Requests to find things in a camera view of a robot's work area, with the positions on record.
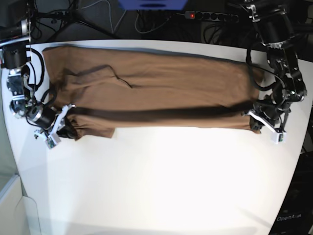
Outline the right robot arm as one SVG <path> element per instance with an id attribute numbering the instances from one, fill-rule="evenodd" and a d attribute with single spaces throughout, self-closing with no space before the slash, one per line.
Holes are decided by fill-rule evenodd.
<path id="1" fill-rule="evenodd" d="M 29 47 L 34 16 L 32 0 L 0 2 L 0 67 L 9 71 L 6 84 L 12 93 L 10 110 L 15 117 L 24 118 L 28 124 L 39 128 L 36 138 L 74 139 L 77 132 L 66 115 L 52 107 L 56 91 L 50 88 L 41 100 L 35 97 L 44 81 L 45 65 L 41 54 Z"/>

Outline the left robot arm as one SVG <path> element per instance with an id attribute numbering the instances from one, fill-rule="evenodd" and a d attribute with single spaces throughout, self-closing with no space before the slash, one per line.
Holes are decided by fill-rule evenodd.
<path id="1" fill-rule="evenodd" d="M 246 115 L 251 116 L 251 129 L 260 130 L 266 126 L 274 134 L 285 135 L 285 126 L 293 103 L 301 102 L 307 95 L 307 88 L 298 65 L 293 39 L 296 34 L 288 18 L 285 0 L 231 0 L 232 7 L 244 10 L 256 31 L 256 41 L 247 47 L 246 64 L 252 85 L 262 92 L 272 91 L 264 99 L 257 100 Z M 254 79 L 252 47 L 261 43 L 267 49 L 270 72 L 275 82 L 265 87 Z"/>

